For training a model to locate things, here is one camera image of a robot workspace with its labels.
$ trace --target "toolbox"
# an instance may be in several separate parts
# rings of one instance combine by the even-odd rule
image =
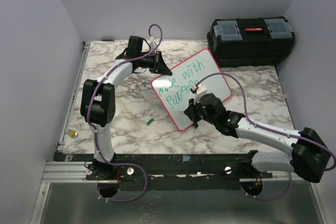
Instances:
[[[295,34],[284,17],[216,19],[208,49],[221,68],[276,66],[293,47]]]

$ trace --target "screw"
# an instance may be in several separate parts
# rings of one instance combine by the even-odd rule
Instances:
[[[134,173],[134,169],[132,167],[127,168],[127,174],[132,175]]]
[[[90,176],[92,174],[92,171],[89,170],[89,169],[86,169],[85,174],[88,175],[88,176]]]
[[[226,174],[231,174],[232,173],[232,169],[229,166],[226,166],[224,171],[225,171]]]

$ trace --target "small yellow object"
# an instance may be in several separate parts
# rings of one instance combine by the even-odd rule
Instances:
[[[67,134],[68,134],[70,137],[73,137],[73,138],[76,138],[76,137],[78,136],[78,132],[75,131],[75,130],[71,130],[71,129],[68,129]]]

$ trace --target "white marble surface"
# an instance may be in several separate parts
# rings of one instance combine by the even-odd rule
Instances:
[[[81,79],[70,129],[78,131],[77,138],[66,135],[64,153],[94,153],[88,124],[80,115],[82,85],[86,79],[101,76],[127,46],[127,41],[91,43]],[[205,41],[168,40],[160,46],[169,67],[207,47]],[[246,95],[249,115],[256,120],[286,129],[293,129],[289,111],[274,67],[239,67],[222,69],[241,81]],[[116,153],[247,153],[250,150],[275,149],[249,140],[221,135],[206,122],[199,127],[179,132],[151,88],[156,75],[146,71],[133,74],[116,89],[116,115],[111,122],[111,140]],[[226,78],[233,94],[225,101],[226,109],[243,112],[243,98],[238,85]],[[154,118],[147,126],[146,122]]]

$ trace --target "gray floor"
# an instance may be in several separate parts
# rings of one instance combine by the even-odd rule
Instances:
[[[267,182],[262,195],[275,196],[287,182]],[[120,198],[137,192],[121,192]],[[148,191],[130,203],[98,200],[93,184],[54,184],[42,223],[47,224],[217,224],[322,223],[309,183],[294,181],[291,193],[277,201],[257,201],[241,191]]]

